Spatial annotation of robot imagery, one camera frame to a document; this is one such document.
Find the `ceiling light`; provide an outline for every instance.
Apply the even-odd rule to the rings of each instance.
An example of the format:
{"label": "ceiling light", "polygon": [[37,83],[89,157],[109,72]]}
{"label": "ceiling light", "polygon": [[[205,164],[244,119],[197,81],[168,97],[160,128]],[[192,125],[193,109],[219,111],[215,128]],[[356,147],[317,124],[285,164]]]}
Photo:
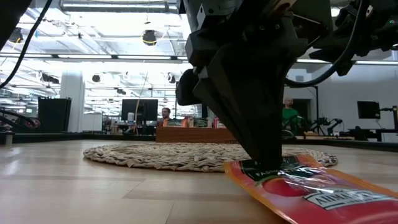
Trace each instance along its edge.
{"label": "ceiling light", "polygon": [[169,81],[169,83],[174,84],[175,83],[175,77],[174,75],[168,73],[167,74],[167,81]]}
{"label": "ceiling light", "polygon": [[[19,53],[1,53],[0,57],[19,57]],[[25,58],[51,58],[52,55],[49,54],[25,54]]]}
{"label": "ceiling light", "polygon": [[20,27],[16,27],[14,31],[12,31],[12,34],[10,38],[8,38],[8,40],[15,44],[21,43],[24,40],[24,36],[22,35],[21,30],[22,29]]}
{"label": "ceiling light", "polygon": [[110,55],[58,55],[60,58],[108,58],[111,59]]}
{"label": "ceiling light", "polygon": [[[64,4],[63,7],[129,7],[129,8],[155,8],[164,9],[164,5],[148,5],[148,4]],[[177,9],[176,6],[170,6],[170,9]]]}
{"label": "ceiling light", "polygon": [[331,11],[331,16],[332,17],[337,17],[338,14],[340,13],[340,9],[337,8],[337,7],[333,7],[332,9],[330,9],[330,11]]}
{"label": "ceiling light", "polygon": [[[106,0],[107,2],[142,2],[142,0]],[[157,2],[159,0],[145,0],[145,2]]]}
{"label": "ceiling light", "polygon": [[396,61],[356,61],[355,65],[398,65]]}
{"label": "ceiling light", "polygon": [[170,60],[170,56],[134,56],[134,55],[120,55],[119,59],[136,59],[136,60]]}
{"label": "ceiling light", "polygon": [[25,109],[25,106],[3,106],[7,109]]}
{"label": "ceiling light", "polygon": [[155,46],[157,39],[154,30],[145,30],[145,34],[142,35],[142,41],[145,45]]}
{"label": "ceiling light", "polygon": [[297,59],[297,63],[330,63],[322,60],[315,60],[315,59]]}
{"label": "ceiling light", "polygon": [[130,80],[129,72],[126,72],[125,74],[123,74],[123,79],[126,81]]}
{"label": "ceiling light", "polygon": [[43,74],[41,71],[36,72],[36,78],[41,79],[43,77]]}
{"label": "ceiling light", "polygon": [[93,75],[91,79],[95,83],[99,83],[101,81],[101,77],[99,75]]}

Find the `person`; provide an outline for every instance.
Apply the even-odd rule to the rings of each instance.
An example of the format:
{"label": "person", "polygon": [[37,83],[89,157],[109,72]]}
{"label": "person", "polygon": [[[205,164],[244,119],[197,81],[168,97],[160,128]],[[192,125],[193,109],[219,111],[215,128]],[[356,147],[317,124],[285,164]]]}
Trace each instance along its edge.
{"label": "person", "polygon": [[285,98],[284,100],[284,108],[282,110],[282,125],[287,124],[286,129],[292,131],[293,134],[297,134],[297,127],[301,127],[299,112],[293,109],[293,99]]}
{"label": "person", "polygon": [[170,119],[170,113],[170,108],[162,108],[162,119],[158,120],[159,126],[163,126],[163,122]]}

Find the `security camera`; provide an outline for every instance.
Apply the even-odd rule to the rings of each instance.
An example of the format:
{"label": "security camera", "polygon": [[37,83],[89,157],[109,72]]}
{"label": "security camera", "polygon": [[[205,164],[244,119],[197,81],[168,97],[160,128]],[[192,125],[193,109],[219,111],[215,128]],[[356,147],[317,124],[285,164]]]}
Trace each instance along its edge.
{"label": "security camera", "polygon": [[93,80],[93,82],[97,82],[98,83],[98,82],[101,81],[101,77],[99,75],[93,75],[92,80]]}
{"label": "security camera", "polygon": [[157,42],[154,30],[145,30],[145,34],[142,36],[142,41],[148,46],[154,46]]}
{"label": "security camera", "polygon": [[169,83],[174,84],[175,83],[175,77],[174,75],[168,73],[167,74],[167,81],[169,81]]}

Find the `red snack bag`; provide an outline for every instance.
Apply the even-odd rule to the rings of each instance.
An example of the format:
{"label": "red snack bag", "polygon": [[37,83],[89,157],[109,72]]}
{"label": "red snack bag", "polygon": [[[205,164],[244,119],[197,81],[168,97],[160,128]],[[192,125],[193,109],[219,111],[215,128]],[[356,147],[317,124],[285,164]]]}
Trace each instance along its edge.
{"label": "red snack bag", "polygon": [[284,157],[280,170],[252,160],[227,162],[225,172],[291,223],[398,223],[397,193],[326,169],[308,155]]}

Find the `wall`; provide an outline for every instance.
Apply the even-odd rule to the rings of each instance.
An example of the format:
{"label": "wall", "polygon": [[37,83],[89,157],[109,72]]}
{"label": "wall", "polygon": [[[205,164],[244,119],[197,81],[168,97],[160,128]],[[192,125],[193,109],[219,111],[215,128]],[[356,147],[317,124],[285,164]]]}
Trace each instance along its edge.
{"label": "wall", "polygon": [[[355,65],[345,77],[334,74],[319,84],[320,116],[340,118],[345,130],[380,128],[374,119],[359,119],[357,101],[378,101],[381,108],[398,105],[397,67],[380,65]],[[394,128],[391,112],[381,112],[379,121],[383,128]],[[398,142],[396,134],[384,134],[384,141]]]}
{"label": "wall", "polygon": [[[295,80],[295,76],[302,75],[304,76],[304,81],[309,81],[312,79],[312,74],[307,73],[306,69],[297,69],[292,68],[289,70],[287,77],[291,80]],[[317,118],[317,101],[316,101],[316,91],[314,88],[290,88],[285,87],[284,89],[284,98],[293,98],[293,99],[306,99],[311,100],[311,111],[310,116],[311,120],[315,120]]]}

